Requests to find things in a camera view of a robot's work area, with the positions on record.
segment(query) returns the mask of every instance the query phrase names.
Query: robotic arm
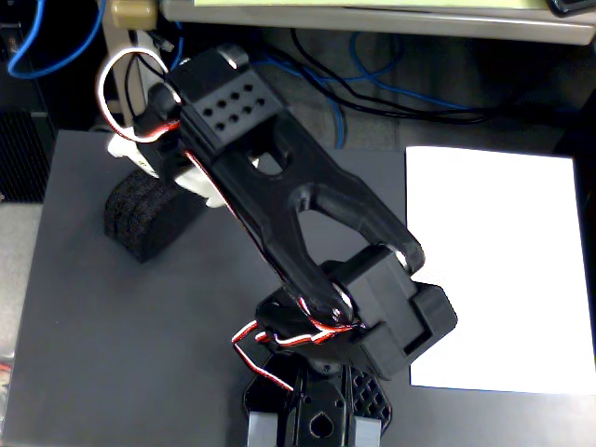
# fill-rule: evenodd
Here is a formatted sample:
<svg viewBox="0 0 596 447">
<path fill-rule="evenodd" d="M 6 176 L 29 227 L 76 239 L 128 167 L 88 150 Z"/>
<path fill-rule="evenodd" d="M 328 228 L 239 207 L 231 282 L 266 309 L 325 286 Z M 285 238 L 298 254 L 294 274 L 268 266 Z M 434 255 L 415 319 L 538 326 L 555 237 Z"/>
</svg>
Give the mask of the robotic arm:
<svg viewBox="0 0 596 447">
<path fill-rule="evenodd" d="M 440 287 L 410 278 L 424 264 L 420 244 L 327 155 L 239 47 L 209 49 L 152 87 L 134 133 L 164 126 L 176 129 L 138 144 L 156 175 L 173 182 L 201 169 L 284 284 L 232 339 L 259 374 L 244 397 L 249 445 L 378 445 L 390 403 L 377 378 L 389 380 L 457 322 Z M 281 172 L 256 169 L 263 154 Z M 345 263 L 317 265 L 298 222 L 304 210 L 353 228 L 369 246 Z M 253 360 L 255 349 L 264 361 Z"/>
</svg>

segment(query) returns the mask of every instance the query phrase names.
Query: gray table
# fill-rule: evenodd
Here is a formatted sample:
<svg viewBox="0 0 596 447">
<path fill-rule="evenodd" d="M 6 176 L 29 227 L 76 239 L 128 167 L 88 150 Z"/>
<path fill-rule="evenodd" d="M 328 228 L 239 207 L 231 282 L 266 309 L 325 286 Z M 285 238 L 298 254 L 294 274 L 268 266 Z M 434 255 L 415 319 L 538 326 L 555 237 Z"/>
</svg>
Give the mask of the gray table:
<svg viewBox="0 0 596 447">
<path fill-rule="evenodd" d="M 98 134 L 58 139 L 5 444 L 241 446 L 240 396 L 251 373 L 229 340 L 278 281 L 223 209 L 137 264 L 102 234 L 104 201 L 131 170 L 104 144 Z M 333 156 L 404 217 L 403 154 Z M 318 261 L 345 259 L 363 244 L 314 213 L 303 217 Z M 407 371 L 385 389 L 394 409 L 385 447 L 596 445 L 593 397 L 422 388 L 410 386 Z"/>
</svg>

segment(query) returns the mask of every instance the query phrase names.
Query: white paper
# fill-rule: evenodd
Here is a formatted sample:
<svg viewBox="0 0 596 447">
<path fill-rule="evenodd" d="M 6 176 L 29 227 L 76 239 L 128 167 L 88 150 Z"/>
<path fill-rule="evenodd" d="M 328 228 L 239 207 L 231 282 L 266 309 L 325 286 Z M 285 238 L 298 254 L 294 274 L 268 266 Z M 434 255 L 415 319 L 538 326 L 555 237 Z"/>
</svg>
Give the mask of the white paper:
<svg viewBox="0 0 596 447">
<path fill-rule="evenodd" d="M 573 161 L 410 147 L 406 166 L 414 279 L 459 318 L 412 385 L 596 394 Z"/>
</svg>

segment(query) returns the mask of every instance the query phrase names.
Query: floor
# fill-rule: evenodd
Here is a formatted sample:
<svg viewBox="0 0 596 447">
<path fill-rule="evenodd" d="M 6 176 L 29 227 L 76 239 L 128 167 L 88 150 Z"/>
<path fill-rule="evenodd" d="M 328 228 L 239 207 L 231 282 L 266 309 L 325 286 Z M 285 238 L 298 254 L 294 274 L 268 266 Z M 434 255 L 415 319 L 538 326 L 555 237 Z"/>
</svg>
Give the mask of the floor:
<svg viewBox="0 0 596 447">
<path fill-rule="evenodd" d="M 296 55 L 287 30 L 265 32 L 270 42 Z M 350 33 L 301 31 L 299 35 L 306 49 L 338 74 L 359 75 L 349 58 Z M 576 109 L 596 86 L 593 47 L 363 34 L 358 51 L 365 65 L 375 70 L 396 54 L 399 45 L 403 45 L 403 58 L 382 79 L 450 102 L 494 106 L 523 79 L 530 79 L 535 86 L 524 99 Z M 327 100 L 304 80 L 277 67 L 263 66 L 259 70 L 321 144 L 333 148 L 335 125 Z M 355 83 L 354 87 L 405 105 L 425 106 L 368 82 Z M 549 154 L 562 136 L 562 129 L 504 117 L 478 126 L 455 127 L 379 118 L 351 110 L 345 110 L 344 115 L 346 150 L 404 151 L 409 145 L 438 145 Z M 10 355 L 16 344 L 40 215 L 40 206 L 0 204 L 0 356 Z"/>
</svg>

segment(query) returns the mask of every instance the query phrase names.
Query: black foam block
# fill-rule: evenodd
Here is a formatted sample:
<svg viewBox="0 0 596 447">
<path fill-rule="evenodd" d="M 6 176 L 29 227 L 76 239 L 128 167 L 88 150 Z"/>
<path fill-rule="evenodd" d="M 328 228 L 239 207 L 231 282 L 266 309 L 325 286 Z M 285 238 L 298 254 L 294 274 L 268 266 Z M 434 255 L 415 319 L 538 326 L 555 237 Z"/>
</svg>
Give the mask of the black foam block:
<svg viewBox="0 0 596 447">
<path fill-rule="evenodd" d="M 171 244 L 205 208 L 203 197 L 137 169 L 108 197 L 104 233 L 143 263 Z"/>
</svg>

